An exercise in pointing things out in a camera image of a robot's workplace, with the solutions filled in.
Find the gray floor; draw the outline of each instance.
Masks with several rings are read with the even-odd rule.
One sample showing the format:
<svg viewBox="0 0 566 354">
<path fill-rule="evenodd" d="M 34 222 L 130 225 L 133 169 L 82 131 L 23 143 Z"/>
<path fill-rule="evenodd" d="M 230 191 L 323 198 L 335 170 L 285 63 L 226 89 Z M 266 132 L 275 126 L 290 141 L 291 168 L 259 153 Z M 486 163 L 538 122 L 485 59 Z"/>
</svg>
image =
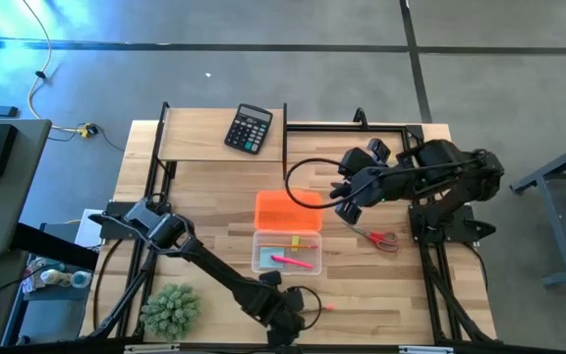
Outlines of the gray floor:
<svg viewBox="0 0 566 354">
<path fill-rule="evenodd" d="M 16 10 L 7 9 L 10 3 Z M 56 39 L 405 44 L 397 0 L 30 3 Z M 566 0 L 410 6 L 419 45 L 566 46 Z M 42 35 L 21 2 L 0 0 L 0 37 Z M 30 116 L 26 95 L 44 56 L 0 49 L 0 104 Z M 515 197 L 506 188 L 566 149 L 566 57 L 423 55 L 421 62 L 433 121 L 450 124 L 459 148 L 489 148 L 506 168 L 497 197 L 476 205 L 477 217 L 498 228 L 481 253 L 499 338 L 566 349 L 566 286 L 540 285 L 542 276 L 562 270 L 540 198 L 536 191 Z M 372 121 L 421 121 L 407 54 L 59 50 L 48 72 L 54 74 L 36 95 L 36 109 L 60 125 L 96 122 L 121 146 L 130 122 L 156 119 L 164 100 L 204 107 L 287 101 L 295 120 L 345 121 L 362 106 Z M 121 158 L 101 139 L 49 142 L 23 221 L 63 222 L 84 207 L 103 207 Z M 94 172 L 99 168 L 102 175 Z M 25 328 L 41 335 L 39 325 Z"/>
</svg>

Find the green plant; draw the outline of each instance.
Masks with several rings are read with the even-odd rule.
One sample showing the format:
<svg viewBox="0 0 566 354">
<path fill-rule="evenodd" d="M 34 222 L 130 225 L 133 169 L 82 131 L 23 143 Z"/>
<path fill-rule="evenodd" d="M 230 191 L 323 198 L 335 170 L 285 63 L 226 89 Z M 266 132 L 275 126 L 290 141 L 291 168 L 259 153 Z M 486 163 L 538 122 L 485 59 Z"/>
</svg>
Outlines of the green plant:
<svg viewBox="0 0 566 354">
<path fill-rule="evenodd" d="M 187 284 L 165 284 L 141 308 L 145 330 L 168 341 L 185 339 L 194 328 L 199 314 L 200 298 L 194 293 L 194 288 Z"/>
</svg>

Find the yellow marker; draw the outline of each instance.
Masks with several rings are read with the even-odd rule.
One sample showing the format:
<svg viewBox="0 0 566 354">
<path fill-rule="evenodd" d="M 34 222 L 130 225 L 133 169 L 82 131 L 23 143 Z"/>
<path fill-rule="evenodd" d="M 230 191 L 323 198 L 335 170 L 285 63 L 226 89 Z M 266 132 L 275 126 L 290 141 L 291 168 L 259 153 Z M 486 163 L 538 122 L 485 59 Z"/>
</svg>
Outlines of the yellow marker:
<svg viewBox="0 0 566 354">
<path fill-rule="evenodd" d="M 298 235 L 292 236 L 292 246 L 298 246 L 301 242 L 301 238 Z M 298 247 L 292 247 L 292 252 L 297 252 Z"/>
</svg>

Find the pink highlighter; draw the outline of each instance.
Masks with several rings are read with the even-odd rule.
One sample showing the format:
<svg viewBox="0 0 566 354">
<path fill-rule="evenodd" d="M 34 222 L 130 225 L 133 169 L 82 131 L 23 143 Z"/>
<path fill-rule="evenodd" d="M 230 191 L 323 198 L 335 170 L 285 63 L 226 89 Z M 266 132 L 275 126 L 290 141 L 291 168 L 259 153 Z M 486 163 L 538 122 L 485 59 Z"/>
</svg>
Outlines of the pink highlighter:
<svg viewBox="0 0 566 354">
<path fill-rule="evenodd" d="M 292 260 L 292 259 L 281 257 L 281 256 L 271 256 L 271 257 L 272 257 L 272 260 L 275 261 L 275 262 L 290 264 L 290 265 L 294 265 L 294 266 L 302 266 L 302 267 L 305 267 L 305 268 L 313 269 L 313 265 L 305 263 L 305 262 L 296 261 L 296 260 Z"/>
</svg>

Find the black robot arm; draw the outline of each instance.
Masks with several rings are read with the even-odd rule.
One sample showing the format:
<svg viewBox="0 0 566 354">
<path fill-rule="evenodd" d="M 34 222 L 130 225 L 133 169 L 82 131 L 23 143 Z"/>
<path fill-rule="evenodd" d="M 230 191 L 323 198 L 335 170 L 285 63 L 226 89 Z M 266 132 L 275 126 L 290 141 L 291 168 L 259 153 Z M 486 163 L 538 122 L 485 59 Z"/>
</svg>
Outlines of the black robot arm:
<svg viewBox="0 0 566 354">
<path fill-rule="evenodd" d="M 344 181 L 331 193 L 332 198 L 357 193 L 336 207 L 336 213 L 351 224 L 360 218 L 360 207 L 400 199 L 418 201 L 448 190 L 439 201 L 420 208 L 426 224 L 436 227 L 464 203 L 494 196 L 503 175 L 493 153 L 483 149 L 460 151 L 444 140 L 399 153 L 398 163 L 392 167 L 386 164 L 389 149 L 381 140 L 371 140 L 368 148 L 372 156 L 359 148 L 345 153 L 338 170 Z"/>
<path fill-rule="evenodd" d="M 196 237 L 190 220 L 171 212 L 158 215 L 149 208 L 149 204 L 149 200 L 144 198 L 121 218 L 108 214 L 96 214 L 90 218 L 99 223 L 116 222 L 129 229 L 147 244 L 148 260 L 152 254 L 178 257 L 204 270 L 231 291 L 242 311 L 263 326 L 269 326 L 269 347 L 290 345 L 299 332 L 306 329 L 305 320 L 299 315 L 304 307 L 301 287 L 279 291 L 277 285 L 281 284 L 281 274 L 278 271 L 264 273 L 259 280 L 240 275 L 205 248 Z M 145 279 L 154 272 L 148 260 L 111 314 L 85 339 L 108 336 Z"/>
</svg>

